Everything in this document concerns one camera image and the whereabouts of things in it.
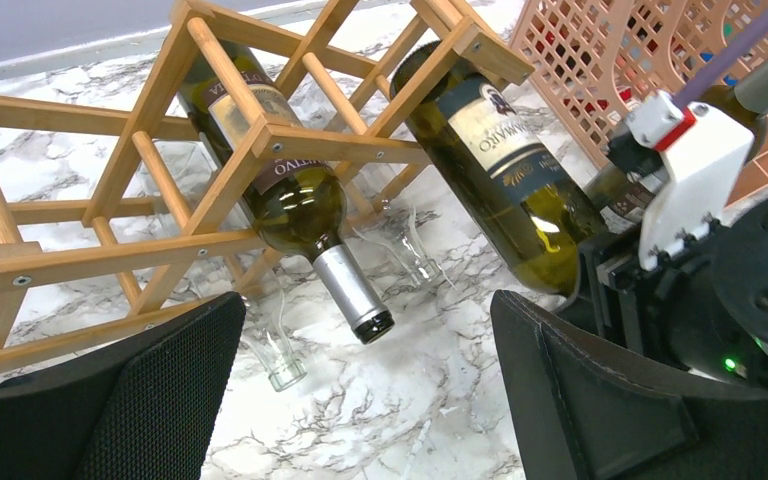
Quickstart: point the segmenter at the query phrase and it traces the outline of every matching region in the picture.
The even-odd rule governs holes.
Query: green glass bottle
[[[301,126],[252,51],[220,43],[264,110]],[[208,152],[220,167],[225,165],[249,125],[203,56],[188,71],[178,99]],[[305,159],[277,159],[264,166],[241,194],[252,228],[270,247],[311,262],[362,343],[375,341],[393,327],[390,311],[340,236],[347,203],[330,166]]]
[[[393,76],[393,97],[438,45],[405,59]],[[604,224],[487,78],[459,59],[406,123],[517,280],[539,292],[573,293],[577,245]]]
[[[755,141],[746,156],[746,161],[751,161],[767,137],[768,59],[736,85],[714,85],[698,101],[721,110],[752,132]],[[632,182],[609,163],[584,187],[584,193],[611,231],[621,233],[643,221],[646,207],[668,180],[669,174],[661,169]]]

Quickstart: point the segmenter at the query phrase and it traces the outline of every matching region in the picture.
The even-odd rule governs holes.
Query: purple rod
[[[734,37],[726,48],[706,63],[684,88],[673,95],[673,104],[683,110],[690,102],[701,97],[705,90],[722,78],[729,68],[746,52],[754,47],[768,32],[768,9]]]

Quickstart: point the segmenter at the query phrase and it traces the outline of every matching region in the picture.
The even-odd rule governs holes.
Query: white marble countertop
[[[523,0],[473,0],[476,10],[507,37]],[[405,4],[356,12],[333,44],[377,58],[407,24]],[[305,32],[312,22],[287,27]],[[433,39],[427,34],[424,41]],[[262,55],[275,75],[281,60]],[[128,57],[1,81],[0,94],[130,109],[152,55]],[[347,91],[358,80],[337,76]],[[584,183],[594,170],[545,103],[526,84],[506,95],[572,176]],[[292,99],[299,116],[322,127],[333,107],[308,77]],[[362,112],[384,106],[376,97]],[[175,105],[173,113],[180,114]],[[0,182],[8,201],[88,198],[115,138],[0,130]],[[163,145],[167,161],[201,155],[192,144]],[[140,194],[132,182],[126,195]],[[455,287],[417,292],[385,264],[375,245],[351,239],[366,273],[394,313],[397,328],[362,346],[310,267],[285,259],[285,322],[307,378],[275,393],[254,356],[241,349],[216,423],[203,478],[519,479],[524,478],[489,321],[496,289],[511,289],[544,305],[556,300],[520,287],[488,246],[436,171],[427,169],[405,192],[417,206],[420,234]],[[166,235],[151,218],[113,222],[120,241]],[[27,240],[46,250],[97,245],[77,223],[25,226]],[[150,271],[135,272],[142,284]],[[222,282],[183,283],[175,300],[221,291]],[[120,318],[127,302],[113,276],[31,289],[9,343],[44,338]],[[15,375],[27,371],[11,372]]]

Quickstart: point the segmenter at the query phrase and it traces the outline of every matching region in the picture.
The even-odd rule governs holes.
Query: wine label
[[[290,104],[275,88],[269,76],[258,71],[241,71],[240,74],[266,113],[286,118],[294,125],[301,125],[295,112],[290,108]],[[249,131],[250,126],[222,82],[217,80],[211,83],[202,90],[201,95],[202,101],[207,105],[207,110],[216,120],[228,143],[232,146],[239,144]],[[319,160],[277,158],[258,172],[252,180],[252,187],[263,194],[281,179],[289,177],[299,170],[312,167],[331,168],[327,163]]]
[[[515,204],[568,179],[502,94],[484,78],[471,78],[437,100],[449,126]]]
[[[617,200],[602,209],[602,217],[614,233],[622,233],[643,221],[646,207],[664,185],[658,173],[647,175],[639,182],[630,183]]]

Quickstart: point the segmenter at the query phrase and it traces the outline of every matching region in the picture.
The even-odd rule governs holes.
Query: baseboard
[[[360,0],[356,10],[387,4],[405,3],[406,1]],[[243,13],[273,25],[287,25],[316,18],[326,3],[326,0],[302,0]],[[163,39],[168,32],[169,27],[167,26],[0,62],[0,80],[112,60],[129,55],[151,54],[160,49],[160,45],[163,43]]]

